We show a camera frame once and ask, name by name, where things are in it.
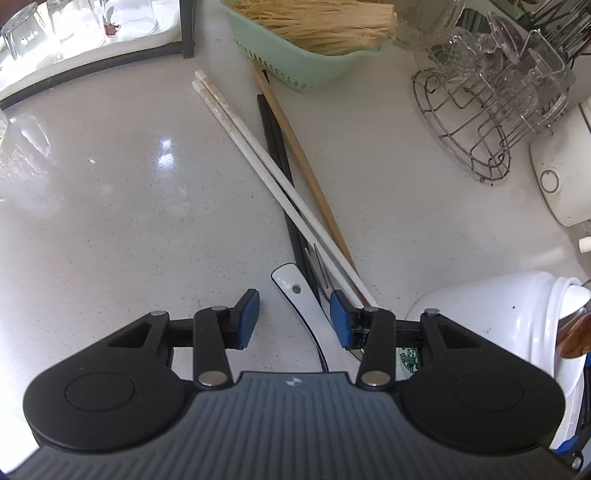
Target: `dried noodle bundle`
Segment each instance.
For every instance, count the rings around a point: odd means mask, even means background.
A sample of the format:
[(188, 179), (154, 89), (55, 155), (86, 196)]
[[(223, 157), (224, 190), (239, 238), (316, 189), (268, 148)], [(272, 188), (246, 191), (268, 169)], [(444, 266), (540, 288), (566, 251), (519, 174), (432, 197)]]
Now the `dried noodle bundle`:
[(397, 24), (392, 5), (356, 0), (238, 0), (233, 8), (298, 47), (324, 55), (377, 48)]

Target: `drying rack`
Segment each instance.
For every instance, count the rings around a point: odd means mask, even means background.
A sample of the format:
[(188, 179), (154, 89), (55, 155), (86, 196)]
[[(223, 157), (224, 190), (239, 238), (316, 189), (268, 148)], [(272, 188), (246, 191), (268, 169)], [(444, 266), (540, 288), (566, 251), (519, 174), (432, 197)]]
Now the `drying rack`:
[(539, 102), (532, 112), (518, 111), (520, 99), (532, 87), (543, 79), (556, 83), (570, 72), (537, 30), (529, 32), (520, 58), (530, 45), (542, 43), (553, 56), (548, 64), (558, 67), (541, 72), (510, 97), (499, 94), (499, 82), (508, 77), (509, 70), (523, 71), (525, 62), (509, 63), (493, 79), (486, 79), (475, 68), (458, 85), (446, 83), (441, 65), (421, 69), (412, 78), (414, 97), (427, 125), (444, 149), (481, 183), (504, 179), (511, 168), (511, 148), (530, 132), (552, 134), (551, 123), (567, 106), (566, 94), (557, 87), (558, 95), (549, 102)]

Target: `blue gripper pad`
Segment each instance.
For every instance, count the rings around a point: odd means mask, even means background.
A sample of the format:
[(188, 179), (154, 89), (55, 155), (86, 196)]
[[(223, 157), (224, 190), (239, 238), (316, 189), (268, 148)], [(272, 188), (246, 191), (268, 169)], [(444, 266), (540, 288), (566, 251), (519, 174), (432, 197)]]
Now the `blue gripper pad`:
[(248, 346), (261, 308), (261, 296), (257, 290), (254, 290), (254, 292), (255, 293), (248, 300), (248, 303), (240, 314), (240, 327), (238, 330), (238, 344), (240, 350)]
[(349, 314), (335, 292), (330, 295), (330, 321), (333, 324), (336, 336), (339, 338), (341, 347), (350, 347), (353, 333), (349, 324)]

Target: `metal wire basket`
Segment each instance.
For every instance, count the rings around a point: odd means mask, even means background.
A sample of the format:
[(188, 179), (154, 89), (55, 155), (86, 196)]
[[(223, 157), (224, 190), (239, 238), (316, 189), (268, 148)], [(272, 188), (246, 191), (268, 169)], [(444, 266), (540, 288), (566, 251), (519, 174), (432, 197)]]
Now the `metal wire basket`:
[[(550, 124), (567, 105), (561, 81), (568, 68), (539, 31), (529, 33), (519, 58), (492, 77), (475, 66), (450, 82), (441, 64), (413, 76), (414, 97), (427, 124), (460, 166), (482, 183), (504, 179), (511, 148), (530, 132), (551, 133)], [(524, 80), (507, 89), (508, 79), (517, 75)], [(525, 108), (534, 93), (535, 108)]]

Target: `white plastic container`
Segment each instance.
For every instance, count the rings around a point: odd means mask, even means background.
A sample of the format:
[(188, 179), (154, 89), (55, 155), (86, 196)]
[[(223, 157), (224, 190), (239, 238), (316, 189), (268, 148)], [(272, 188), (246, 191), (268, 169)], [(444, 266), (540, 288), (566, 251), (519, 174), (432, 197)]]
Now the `white plastic container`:
[(574, 433), (580, 411), (585, 356), (555, 355), (558, 320), (591, 299), (591, 291), (580, 285), (576, 278), (555, 278), (541, 271), (503, 275), (437, 290), (419, 300), (408, 318), (418, 319), (425, 308), (437, 308), (550, 374), (566, 399), (563, 424), (551, 445), (556, 448)]
[(590, 99), (552, 125), (530, 145), (540, 189), (556, 219), (572, 226), (591, 218)]

